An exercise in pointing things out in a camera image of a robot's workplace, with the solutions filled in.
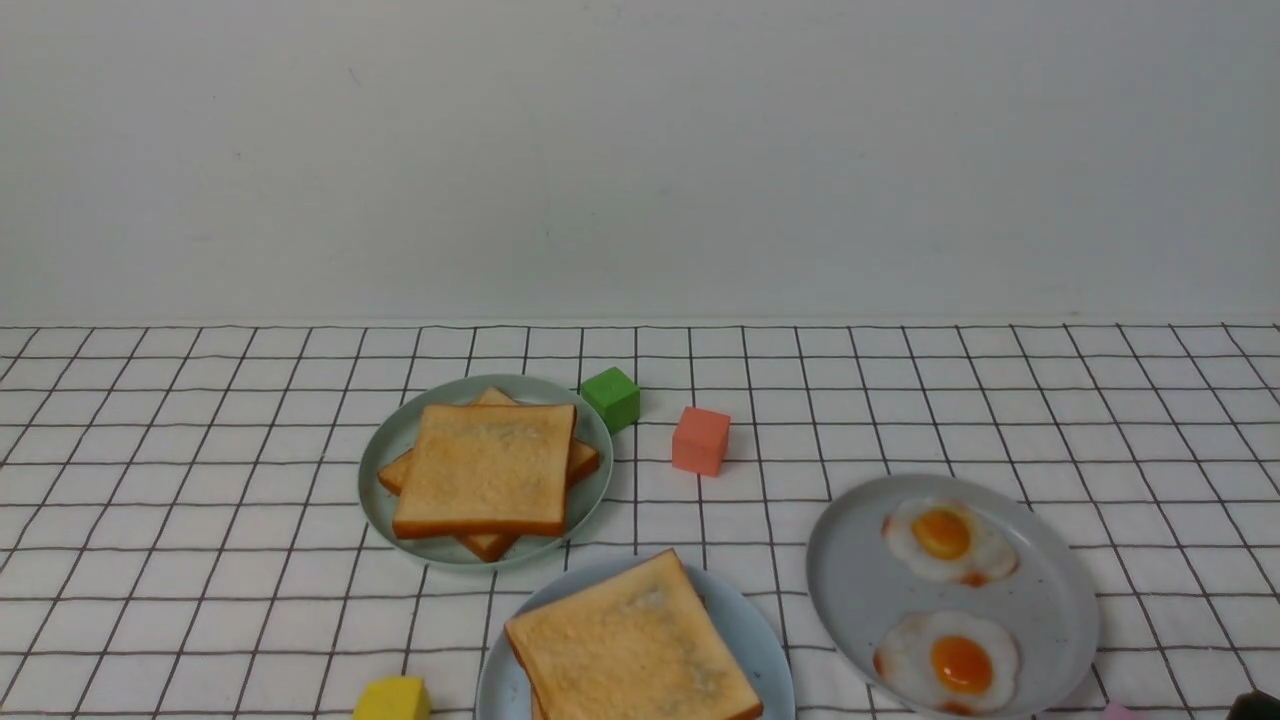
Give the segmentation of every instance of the dark object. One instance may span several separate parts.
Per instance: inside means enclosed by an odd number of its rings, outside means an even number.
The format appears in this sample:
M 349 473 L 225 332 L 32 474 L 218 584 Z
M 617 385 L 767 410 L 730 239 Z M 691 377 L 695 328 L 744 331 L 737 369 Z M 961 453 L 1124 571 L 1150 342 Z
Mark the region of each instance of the dark object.
M 1235 698 L 1226 720 L 1280 720 L 1280 700 L 1262 691 L 1244 693 Z

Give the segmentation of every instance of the toy block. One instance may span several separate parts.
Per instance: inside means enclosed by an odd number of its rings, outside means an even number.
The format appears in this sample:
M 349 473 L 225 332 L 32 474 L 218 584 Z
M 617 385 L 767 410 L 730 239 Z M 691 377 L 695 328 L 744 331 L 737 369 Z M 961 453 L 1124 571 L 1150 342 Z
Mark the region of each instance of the toy block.
M 426 720 L 431 696 L 421 678 L 393 675 L 374 680 L 356 701 L 352 720 Z
M 719 477 L 728 450 L 728 415 L 685 407 L 671 437 L 671 464 L 680 470 Z
M 582 400 L 595 407 L 611 434 L 640 419 L 640 387 L 617 368 L 585 380 Z

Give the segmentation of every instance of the toast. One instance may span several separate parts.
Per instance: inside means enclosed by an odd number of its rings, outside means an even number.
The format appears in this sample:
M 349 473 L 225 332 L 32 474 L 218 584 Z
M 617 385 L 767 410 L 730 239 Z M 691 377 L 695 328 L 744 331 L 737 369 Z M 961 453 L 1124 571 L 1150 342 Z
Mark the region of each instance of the toast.
M 573 405 L 428 405 L 392 530 L 564 534 Z
M 471 405 L 520 405 L 495 387 L 486 388 Z M 408 471 L 412 448 L 406 450 L 399 457 L 392 460 L 385 468 L 378 471 L 378 482 L 387 492 L 398 496 L 404 486 L 404 475 Z M 564 486 L 570 489 L 577 483 L 591 477 L 591 473 L 600 468 L 600 454 L 582 441 L 575 439 L 568 451 L 568 471 Z M 511 550 L 520 539 L 518 534 L 461 534 L 454 539 L 471 551 L 472 555 L 485 562 L 494 562 Z
M 698 596 L 698 601 L 707 607 L 707 598 L 703 594 Z M 529 714 L 531 720 L 547 720 L 547 715 L 543 714 L 543 705 L 538 700 L 538 691 L 529 688 Z
M 503 626 L 540 715 L 751 720 L 764 707 L 675 551 Z
M 490 387 L 471 401 L 471 405 L 520 405 L 495 387 Z M 412 448 L 406 450 L 399 457 L 392 460 L 385 468 L 378 471 L 378 482 L 387 488 L 387 492 L 398 496 L 404 487 L 404 474 L 408 473 L 410 456 Z M 564 482 L 568 487 L 591 477 L 591 473 L 600 469 L 600 454 L 590 445 L 575 439 L 568 454 L 568 471 Z

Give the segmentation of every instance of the gray plate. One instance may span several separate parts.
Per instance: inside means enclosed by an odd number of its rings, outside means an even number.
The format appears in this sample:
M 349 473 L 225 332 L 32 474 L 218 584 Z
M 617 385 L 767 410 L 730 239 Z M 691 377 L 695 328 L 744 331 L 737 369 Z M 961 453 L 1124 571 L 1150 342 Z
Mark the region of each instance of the gray plate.
M 982 588 L 931 583 L 888 553 L 881 524 L 909 497 L 964 501 L 1018 551 L 1018 570 Z M 996 620 L 1019 646 L 1012 700 L 988 717 L 1025 717 L 1059 705 L 1089 671 L 1098 647 L 1098 602 L 1084 566 L 1030 511 L 984 487 L 940 475 L 892 475 L 858 486 L 818 519 L 805 557 L 809 597 L 836 648 L 868 682 L 876 646 L 909 612 L 964 610 Z M 933 717 L 888 688 L 902 705 Z
M 590 565 L 561 575 L 534 593 L 516 612 L 527 612 L 548 602 L 568 597 L 634 568 L 644 557 L 622 557 Z M 795 720 L 796 698 L 791 670 L 773 628 L 742 593 L 710 573 L 685 564 L 694 588 L 707 598 L 707 612 L 724 638 L 733 657 L 746 673 L 751 688 L 764 705 L 764 720 Z M 530 688 L 525 670 L 516 661 L 504 634 L 498 635 L 476 688 L 476 720 L 529 720 Z
M 433 404 L 466 405 L 489 387 L 497 387 L 518 402 L 577 405 L 577 427 L 573 429 L 573 437 L 590 445 L 600 454 L 600 468 L 570 491 L 564 536 L 559 538 L 522 537 L 495 562 L 481 561 L 453 538 L 420 541 L 397 538 L 396 533 L 392 532 L 392 516 L 396 514 L 397 498 L 378 482 L 378 470 L 413 447 L 424 407 Z M 364 509 L 370 527 L 378 534 L 421 562 L 462 570 L 498 570 L 541 557 L 573 537 L 599 507 L 600 500 L 604 498 L 604 493 L 609 488 L 612 473 L 613 438 L 609 436 L 608 428 L 604 427 L 604 420 L 585 400 L 553 382 L 527 375 L 475 375 L 424 392 L 392 413 L 392 416 L 378 428 L 378 432 L 369 441 L 369 446 L 365 447 L 364 457 L 360 459 L 360 506 Z

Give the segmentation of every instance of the white wall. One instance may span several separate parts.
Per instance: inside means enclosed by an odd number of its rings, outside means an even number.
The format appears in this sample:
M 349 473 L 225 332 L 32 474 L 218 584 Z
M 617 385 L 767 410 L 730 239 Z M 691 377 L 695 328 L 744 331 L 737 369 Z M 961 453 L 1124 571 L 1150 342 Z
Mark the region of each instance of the white wall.
M 0 320 L 1280 311 L 1277 0 L 0 0 Z

